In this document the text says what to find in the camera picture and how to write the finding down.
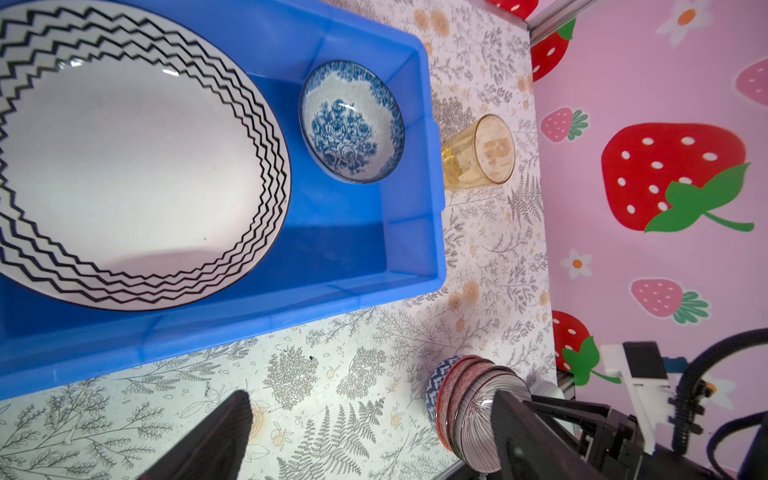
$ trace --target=blue floral bowl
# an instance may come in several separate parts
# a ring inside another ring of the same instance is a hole
[[[299,101],[304,140],[317,163],[342,180],[377,182],[397,167],[406,139],[392,92],[352,61],[320,65]]]

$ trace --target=white flower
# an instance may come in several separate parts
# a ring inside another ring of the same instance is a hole
[[[571,248],[569,255],[569,258],[560,260],[560,264],[568,269],[571,280],[579,275],[592,276],[592,270],[589,270],[592,255],[579,255],[575,248]]]
[[[672,6],[672,16],[656,29],[658,35],[670,34],[670,44],[675,47],[692,28],[705,27],[712,23],[707,12],[711,0],[678,0]]]
[[[714,391],[710,398],[704,397],[701,399],[701,405],[711,401],[724,409],[733,410],[733,402],[730,401],[726,394],[731,393],[736,388],[735,383],[730,380],[715,379],[709,373],[705,373],[701,379],[707,382],[707,386]]]

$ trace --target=blue tray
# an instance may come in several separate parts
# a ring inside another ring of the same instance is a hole
[[[0,0],[0,7],[15,3]],[[285,226],[251,273],[204,300],[157,312],[71,305],[0,276],[0,399],[435,291],[445,281],[439,129],[427,54],[414,36],[313,0],[127,0],[195,31],[257,84],[286,136]],[[402,110],[402,160],[373,185],[311,159],[298,120],[307,75],[365,65]]]

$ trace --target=yellow transparent cup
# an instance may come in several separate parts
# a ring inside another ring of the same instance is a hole
[[[514,169],[515,140],[496,115],[485,115],[442,146],[446,190],[501,185]]]

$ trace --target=floral tablecloth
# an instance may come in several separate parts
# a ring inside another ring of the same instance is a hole
[[[235,389],[254,418],[240,478],[433,478],[455,461],[424,406],[438,362],[554,381],[525,26],[479,0],[331,3],[422,39],[444,140],[486,113],[514,131],[506,185],[446,193],[443,288],[0,402],[0,479],[134,478]]]

